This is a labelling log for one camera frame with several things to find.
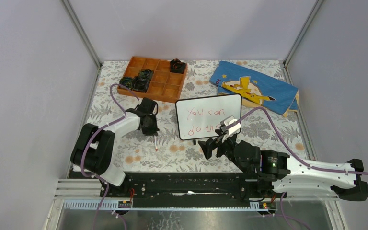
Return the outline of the white whiteboard black frame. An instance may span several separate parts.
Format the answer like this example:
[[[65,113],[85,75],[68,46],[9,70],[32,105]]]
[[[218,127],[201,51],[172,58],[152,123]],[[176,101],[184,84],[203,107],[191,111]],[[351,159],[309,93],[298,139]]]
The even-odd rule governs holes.
[[[217,136],[221,121],[242,116],[242,97],[239,94],[180,99],[175,103],[180,140]]]

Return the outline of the red white marker pen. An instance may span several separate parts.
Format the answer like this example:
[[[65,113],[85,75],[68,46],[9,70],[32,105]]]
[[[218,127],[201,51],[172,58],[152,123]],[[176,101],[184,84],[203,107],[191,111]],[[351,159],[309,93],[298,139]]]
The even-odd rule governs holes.
[[[158,151],[157,137],[156,136],[154,136],[154,145],[155,145],[155,150]]]

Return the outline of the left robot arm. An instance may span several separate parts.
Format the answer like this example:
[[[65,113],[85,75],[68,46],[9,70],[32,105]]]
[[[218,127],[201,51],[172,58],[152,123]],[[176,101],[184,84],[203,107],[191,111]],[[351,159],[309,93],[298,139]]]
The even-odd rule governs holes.
[[[111,184],[111,191],[118,197],[129,192],[125,172],[112,163],[114,142],[124,135],[140,130],[145,136],[157,136],[156,115],[159,105],[150,98],[143,98],[126,114],[102,127],[86,123],[77,138],[70,162],[80,167],[84,176],[98,176]]]

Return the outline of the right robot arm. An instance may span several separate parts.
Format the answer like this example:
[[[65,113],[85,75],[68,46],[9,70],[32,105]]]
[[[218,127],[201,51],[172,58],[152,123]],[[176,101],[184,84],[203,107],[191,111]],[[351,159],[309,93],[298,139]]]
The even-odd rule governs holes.
[[[365,201],[368,198],[368,183],[363,181],[363,162],[351,159],[345,163],[305,161],[273,150],[261,150],[246,141],[236,142],[236,135],[198,141],[206,159],[225,156],[244,174],[256,179],[254,190],[259,196],[296,193],[335,196],[346,201]]]

